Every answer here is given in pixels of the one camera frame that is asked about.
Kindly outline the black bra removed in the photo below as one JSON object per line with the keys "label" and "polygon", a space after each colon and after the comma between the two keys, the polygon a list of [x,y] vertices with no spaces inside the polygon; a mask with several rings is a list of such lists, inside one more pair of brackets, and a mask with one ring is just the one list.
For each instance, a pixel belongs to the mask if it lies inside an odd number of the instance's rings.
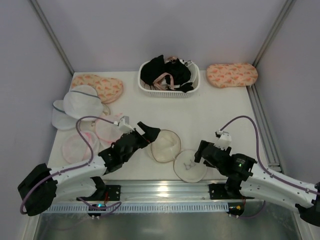
{"label": "black bra removed", "polygon": [[153,85],[156,79],[165,73],[164,55],[159,55],[146,63],[140,71],[140,79],[148,85]]}

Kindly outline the beige round laundry bag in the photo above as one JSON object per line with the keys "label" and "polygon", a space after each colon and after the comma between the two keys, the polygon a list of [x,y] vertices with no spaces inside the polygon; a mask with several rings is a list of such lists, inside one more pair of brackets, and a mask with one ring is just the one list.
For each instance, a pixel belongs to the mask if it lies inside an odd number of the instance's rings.
{"label": "beige round laundry bag", "polygon": [[195,151],[183,150],[181,138],[172,130],[160,130],[156,140],[147,147],[147,154],[159,164],[173,164],[173,171],[187,183],[197,183],[207,174],[204,162],[195,162]]}

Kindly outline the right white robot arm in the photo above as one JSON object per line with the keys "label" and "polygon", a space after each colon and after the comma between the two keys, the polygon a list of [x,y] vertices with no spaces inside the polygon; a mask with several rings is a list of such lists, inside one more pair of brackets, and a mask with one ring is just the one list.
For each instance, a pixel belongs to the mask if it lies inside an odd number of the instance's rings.
{"label": "right white robot arm", "polygon": [[296,180],[261,166],[254,158],[221,149],[202,140],[194,155],[196,163],[214,168],[227,178],[224,189],[231,199],[270,202],[299,214],[308,224],[320,225],[320,185]]}

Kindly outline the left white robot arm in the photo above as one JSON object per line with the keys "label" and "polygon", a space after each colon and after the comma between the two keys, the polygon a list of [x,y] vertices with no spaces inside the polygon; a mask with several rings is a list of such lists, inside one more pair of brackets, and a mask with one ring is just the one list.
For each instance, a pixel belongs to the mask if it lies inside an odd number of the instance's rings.
{"label": "left white robot arm", "polygon": [[85,202],[101,198],[106,190],[101,177],[122,168],[136,151],[153,143],[161,132],[160,128],[141,121],[137,125],[143,134],[131,128],[98,154],[90,149],[87,160],[64,167],[48,167],[45,163],[36,165],[17,187],[22,200],[20,213],[32,217],[46,211],[54,202],[69,199]]}

